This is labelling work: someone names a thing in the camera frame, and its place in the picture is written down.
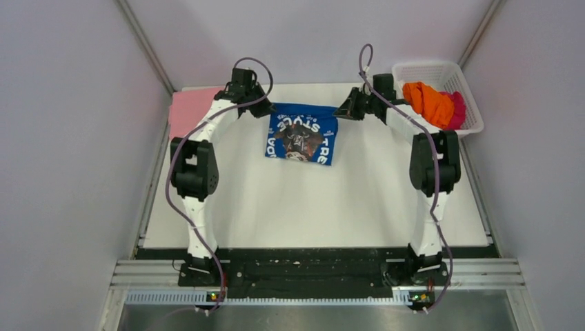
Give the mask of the magenta t shirt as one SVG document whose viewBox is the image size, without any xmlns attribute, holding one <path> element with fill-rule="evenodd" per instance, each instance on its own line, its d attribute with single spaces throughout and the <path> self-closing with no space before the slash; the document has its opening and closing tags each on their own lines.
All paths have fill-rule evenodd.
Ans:
<svg viewBox="0 0 585 331">
<path fill-rule="evenodd" d="M 453 103 L 453 115 L 446 126 L 447 130 L 459 130 L 466 120 L 466 104 L 462 94 L 458 91 L 454 93 L 440 92 L 441 95 L 447 96 Z"/>
</svg>

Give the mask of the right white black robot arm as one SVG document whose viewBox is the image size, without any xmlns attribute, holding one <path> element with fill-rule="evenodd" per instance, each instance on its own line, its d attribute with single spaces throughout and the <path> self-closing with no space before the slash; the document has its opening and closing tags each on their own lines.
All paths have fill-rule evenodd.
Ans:
<svg viewBox="0 0 585 331">
<path fill-rule="evenodd" d="M 394 77 L 376 74 L 350 89 L 334 117 L 362 121 L 377 117 L 411 146 L 408 176 L 417 193 L 415 229 L 407 246 L 406 278 L 423 284 L 443 263 L 445 237 L 440 228 L 446 202 L 462 176 L 459 137 L 454 130 L 429 124 L 403 99 L 397 99 Z"/>
</svg>

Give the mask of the orange t shirt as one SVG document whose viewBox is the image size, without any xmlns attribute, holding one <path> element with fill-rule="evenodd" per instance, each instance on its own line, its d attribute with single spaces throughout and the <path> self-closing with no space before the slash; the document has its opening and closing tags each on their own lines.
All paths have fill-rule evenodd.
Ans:
<svg viewBox="0 0 585 331">
<path fill-rule="evenodd" d="M 452 99 L 423 82 L 405 83 L 402 88 L 404 99 L 412 109 L 429 124 L 447 129 L 455 113 Z"/>
</svg>

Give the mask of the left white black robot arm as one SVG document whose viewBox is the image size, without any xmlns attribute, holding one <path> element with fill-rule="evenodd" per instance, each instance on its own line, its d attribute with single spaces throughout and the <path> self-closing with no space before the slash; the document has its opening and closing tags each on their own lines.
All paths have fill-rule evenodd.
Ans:
<svg viewBox="0 0 585 331">
<path fill-rule="evenodd" d="M 189 231 L 186 267 L 195 271 L 195 276 L 205 285 L 218 282 L 221 276 L 217 240 L 206 207 L 206 199 L 219 185 L 215 145 L 243 113 L 261 118 L 275 110 L 256 72 L 233 68 L 230 81 L 214 96 L 195 128 L 184 137 L 173 138 L 170 143 L 167 186 L 176 190 L 184 205 L 180 215 L 186 220 Z"/>
</svg>

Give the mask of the folded pink t shirt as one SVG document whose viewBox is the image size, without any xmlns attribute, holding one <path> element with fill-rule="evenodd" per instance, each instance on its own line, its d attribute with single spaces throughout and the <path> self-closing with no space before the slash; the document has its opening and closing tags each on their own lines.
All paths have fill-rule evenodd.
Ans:
<svg viewBox="0 0 585 331">
<path fill-rule="evenodd" d="M 169 108 L 169 139 L 189 133 L 209 110 L 220 87 L 175 92 Z"/>
</svg>

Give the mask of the white plastic laundry basket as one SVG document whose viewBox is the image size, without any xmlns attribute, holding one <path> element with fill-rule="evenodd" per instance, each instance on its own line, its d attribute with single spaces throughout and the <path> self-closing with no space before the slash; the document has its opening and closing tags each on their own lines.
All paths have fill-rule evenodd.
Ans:
<svg viewBox="0 0 585 331">
<path fill-rule="evenodd" d="M 466 106 L 466 118 L 458 137 L 463 139 L 484 129 L 484 122 L 473 98 L 461 68 L 451 61 L 426 60 L 395 64 L 391 73 L 394 76 L 397 96 L 403 99 L 402 88 L 405 83 L 422 82 L 438 92 L 460 93 Z"/>
</svg>

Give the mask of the blue printed t shirt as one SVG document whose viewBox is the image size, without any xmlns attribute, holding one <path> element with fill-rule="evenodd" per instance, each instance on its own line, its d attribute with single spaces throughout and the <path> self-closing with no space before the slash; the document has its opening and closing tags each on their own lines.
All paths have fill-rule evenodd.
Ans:
<svg viewBox="0 0 585 331">
<path fill-rule="evenodd" d="M 265 156 L 331 166 L 338 133 L 333 106 L 276 103 L 270 115 Z"/>
</svg>

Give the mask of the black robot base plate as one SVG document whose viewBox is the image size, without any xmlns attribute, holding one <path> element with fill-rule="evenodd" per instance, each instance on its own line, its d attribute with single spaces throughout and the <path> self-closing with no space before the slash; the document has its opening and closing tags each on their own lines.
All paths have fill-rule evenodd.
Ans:
<svg viewBox="0 0 585 331">
<path fill-rule="evenodd" d="M 358 299 L 392 297 L 400 286 L 436 290 L 445 285 L 441 267 L 410 274 L 407 248 L 220 248 L 217 274 L 179 270 L 180 287 L 222 288 L 226 298 Z"/>
</svg>

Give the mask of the aluminium rail frame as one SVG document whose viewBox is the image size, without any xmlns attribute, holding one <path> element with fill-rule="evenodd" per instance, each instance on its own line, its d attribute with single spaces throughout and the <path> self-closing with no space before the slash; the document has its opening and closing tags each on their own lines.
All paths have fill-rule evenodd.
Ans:
<svg viewBox="0 0 585 331">
<path fill-rule="evenodd" d="M 226 264 L 229 281 L 197 286 L 169 260 L 115 266 L 100 330 L 542 330 L 518 262 L 458 259 L 438 285 L 392 287 L 381 266 L 349 262 Z"/>
</svg>

